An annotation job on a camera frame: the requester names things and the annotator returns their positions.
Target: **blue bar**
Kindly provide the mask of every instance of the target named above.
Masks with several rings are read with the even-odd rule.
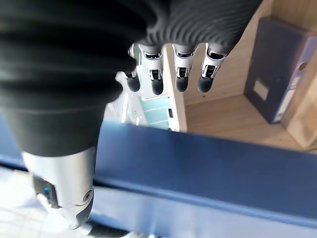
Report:
[[[316,181],[313,154],[105,121],[92,217],[174,237],[189,225],[185,214],[195,234],[216,229],[220,213],[317,228]]]

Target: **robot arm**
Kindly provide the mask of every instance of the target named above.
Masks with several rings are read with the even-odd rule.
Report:
[[[38,197],[71,229],[92,208],[104,110],[122,91],[115,75],[135,79],[130,46],[140,44],[159,95],[162,46],[174,44],[183,91],[192,46],[208,42],[199,83],[207,92],[261,0],[110,2],[0,0],[0,107]]]

